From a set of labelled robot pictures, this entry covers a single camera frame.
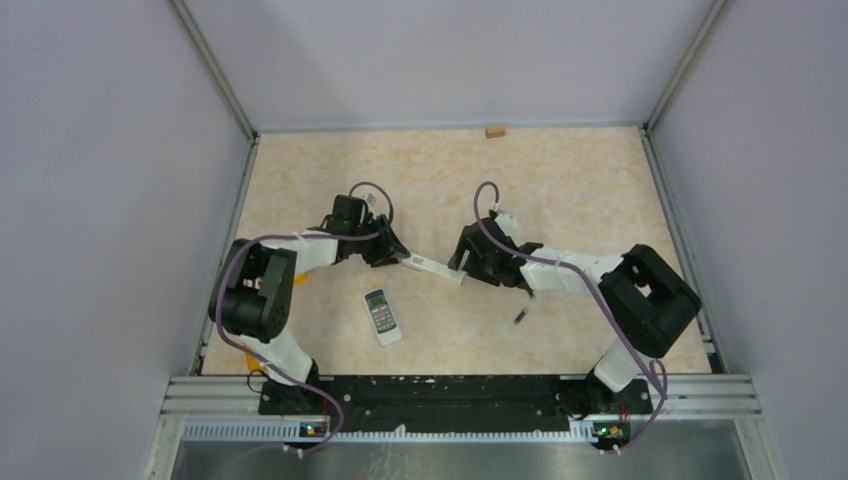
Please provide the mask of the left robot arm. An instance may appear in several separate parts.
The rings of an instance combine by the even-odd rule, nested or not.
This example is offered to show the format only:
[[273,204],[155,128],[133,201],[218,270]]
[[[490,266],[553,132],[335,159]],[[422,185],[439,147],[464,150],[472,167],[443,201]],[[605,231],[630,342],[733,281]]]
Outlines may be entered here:
[[287,326],[295,278],[355,255],[372,268],[409,258],[390,219],[375,214],[365,199],[340,194],[317,227],[230,246],[210,295],[209,319],[225,343],[253,356],[284,385],[283,401],[297,413],[317,407],[321,388],[309,379],[313,358]]

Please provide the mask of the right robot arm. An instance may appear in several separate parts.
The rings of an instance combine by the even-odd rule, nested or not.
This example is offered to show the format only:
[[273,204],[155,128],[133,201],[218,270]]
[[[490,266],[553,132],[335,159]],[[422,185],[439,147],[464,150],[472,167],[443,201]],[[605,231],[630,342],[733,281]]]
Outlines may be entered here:
[[447,263],[494,286],[562,291],[600,301],[616,340],[588,375],[586,397],[612,412],[627,386],[663,359],[702,309],[690,285],[654,250],[636,244],[619,256],[556,250],[538,242],[516,245],[494,220],[463,228]]

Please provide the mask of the white grey remote control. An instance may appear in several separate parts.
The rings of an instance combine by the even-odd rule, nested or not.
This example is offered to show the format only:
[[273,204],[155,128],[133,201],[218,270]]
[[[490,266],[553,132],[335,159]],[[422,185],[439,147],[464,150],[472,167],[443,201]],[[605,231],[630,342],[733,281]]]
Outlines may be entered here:
[[395,311],[383,289],[364,294],[363,302],[381,346],[394,344],[403,338]]

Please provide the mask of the slim white remote control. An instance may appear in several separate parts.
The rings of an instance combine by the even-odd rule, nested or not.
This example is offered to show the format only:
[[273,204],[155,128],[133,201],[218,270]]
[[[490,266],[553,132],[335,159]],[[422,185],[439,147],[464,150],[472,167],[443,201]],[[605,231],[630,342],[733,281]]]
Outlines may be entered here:
[[411,254],[408,258],[401,260],[401,264],[413,270],[436,275],[440,278],[461,284],[466,278],[466,273],[449,268],[446,264],[431,260],[418,254]]

